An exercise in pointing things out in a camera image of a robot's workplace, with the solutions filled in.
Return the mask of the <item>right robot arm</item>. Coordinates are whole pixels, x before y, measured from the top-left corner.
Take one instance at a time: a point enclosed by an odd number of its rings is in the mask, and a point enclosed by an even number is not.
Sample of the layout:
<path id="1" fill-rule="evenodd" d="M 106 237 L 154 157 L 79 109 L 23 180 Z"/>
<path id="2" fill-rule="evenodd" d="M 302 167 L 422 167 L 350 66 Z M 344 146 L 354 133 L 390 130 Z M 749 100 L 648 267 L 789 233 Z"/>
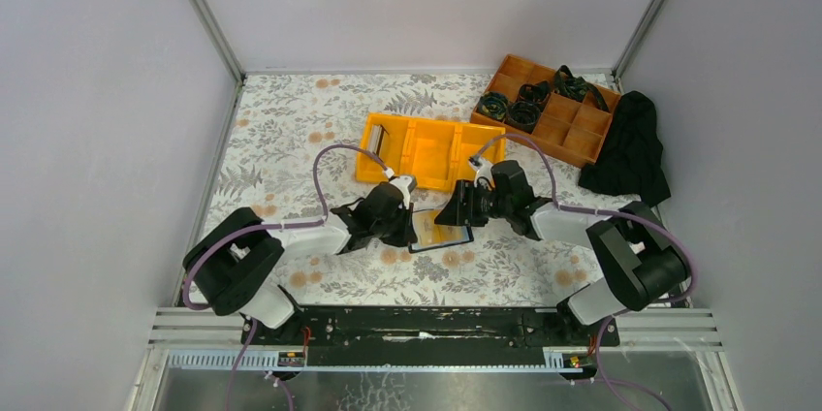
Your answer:
<path id="1" fill-rule="evenodd" d="M 474 228 L 503 219 L 521 237 L 592 250 L 601 278 L 557 306 L 574 323 L 590 326 L 623 310 L 641 311 L 690 277 L 683 252 L 647 205 L 631 202 L 617 211 L 563 206 L 535 195 L 514 160 L 474 165 L 476 177 L 458 181 L 435 223 Z"/>

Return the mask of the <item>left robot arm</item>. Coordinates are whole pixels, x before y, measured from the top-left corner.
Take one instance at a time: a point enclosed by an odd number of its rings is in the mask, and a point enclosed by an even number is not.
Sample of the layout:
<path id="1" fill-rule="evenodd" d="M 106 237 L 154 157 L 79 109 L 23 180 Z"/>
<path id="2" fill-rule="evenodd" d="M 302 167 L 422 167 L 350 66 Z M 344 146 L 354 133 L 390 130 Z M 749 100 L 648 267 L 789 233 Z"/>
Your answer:
<path id="1" fill-rule="evenodd" d="M 237 209 L 185 256 L 184 304 L 218 316 L 241 313 L 269 328 L 283 325 L 296 305 L 284 290 L 266 284 L 280 259 L 346 254 L 374 239 L 394 247 L 415 242 L 415 187 L 413 176 L 398 175 L 314 220 L 265 223 L 251 208 Z"/>

